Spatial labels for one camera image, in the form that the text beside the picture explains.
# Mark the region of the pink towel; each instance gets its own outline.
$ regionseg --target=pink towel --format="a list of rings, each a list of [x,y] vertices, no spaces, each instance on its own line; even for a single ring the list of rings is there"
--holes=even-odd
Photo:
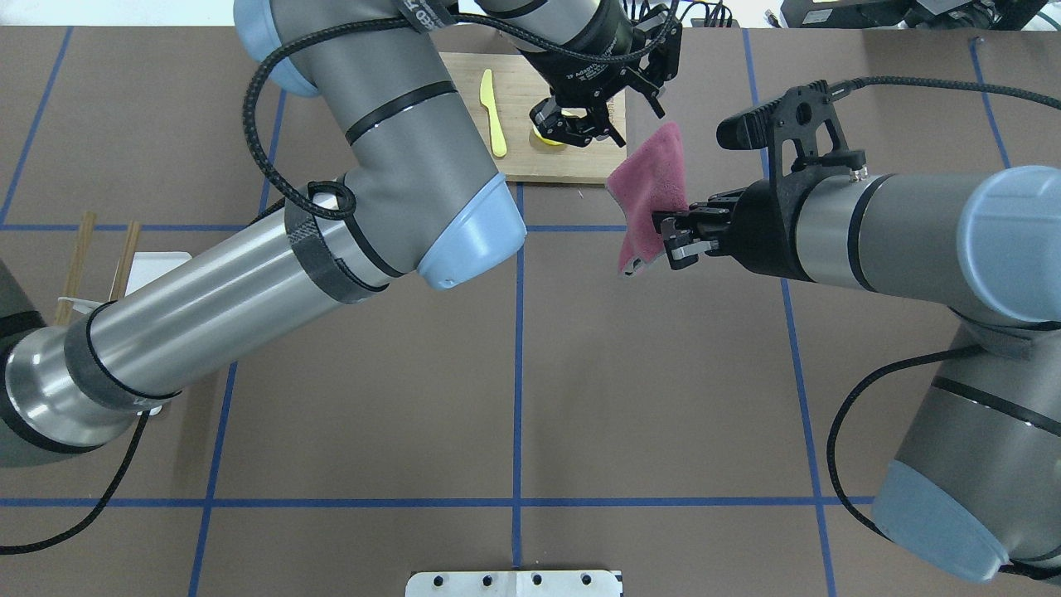
[[[660,126],[605,183],[626,214],[626,238],[619,270],[637,275],[663,253],[663,239],[653,227],[653,211],[689,209],[681,130],[674,122]]]

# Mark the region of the white plate with holes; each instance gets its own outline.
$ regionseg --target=white plate with holes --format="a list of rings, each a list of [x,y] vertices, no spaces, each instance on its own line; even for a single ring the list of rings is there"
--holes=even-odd
[[[419,573],[405,597],[622,597],[623,573],[612,570],[526,570]]]

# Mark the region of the yellow knife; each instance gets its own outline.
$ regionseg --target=yellow knife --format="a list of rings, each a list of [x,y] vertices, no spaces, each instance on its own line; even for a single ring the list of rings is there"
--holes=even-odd
[[[508,144],[505,142],[505,134],[501,130],[501,119],[498,118],[498,104],[493,99],[493,71],[490,69],[483,71],[483,82],[479,86],[479,102],[490,115],[490,150],[494,156],[505,157]]]

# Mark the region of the light blue joint cap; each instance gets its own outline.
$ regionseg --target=light blue joint cap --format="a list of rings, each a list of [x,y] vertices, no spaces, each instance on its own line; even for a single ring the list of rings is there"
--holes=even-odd
[[[273,20],[269,0],[236,0],[232,4],[232,17],[236,20],[236,33],[240,36],[240,41],[243,41],[243,48],[259,63],[282,45],[276,22]],[[269,78],[296,95],[315,98],[320,94],[320,91],[302,76],[291,58],[285,58],[276,65]]]
[[[969,510],[897,460],[873,502],[873,522],[898,545],[969,582],[989,582],[1009,562],[1006,548]]]
[[[499,173],[450,222],[417,270],[437,289],[448,289],[492,268],[523,246],[527,227]]]
[[[1003,170],[958,222],[966,281],[987,306],[1025,322],[1061,321],[1061,170]]]

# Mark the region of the wooden cutting board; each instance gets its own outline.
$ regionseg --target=wooden cutting board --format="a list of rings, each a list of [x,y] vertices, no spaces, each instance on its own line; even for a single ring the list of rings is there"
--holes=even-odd
[[[532,107],[549,96],[549,85],[522,56],[442,52],[442,60],[487,147],[490,146],[490,123],[486,108],[479,103],[479,87],[483,71],[493,70],[498,113],[508,143],[508,154],[493,160],[509,180],[604,185],[608,175],[626,159],[626,148],[616,146],[611,139],[594,140],[588,147],[554,146],[539,141],[527,115]],[[625,98],[625,93],[619,93],[612,106],[612,120],[624,137]]]

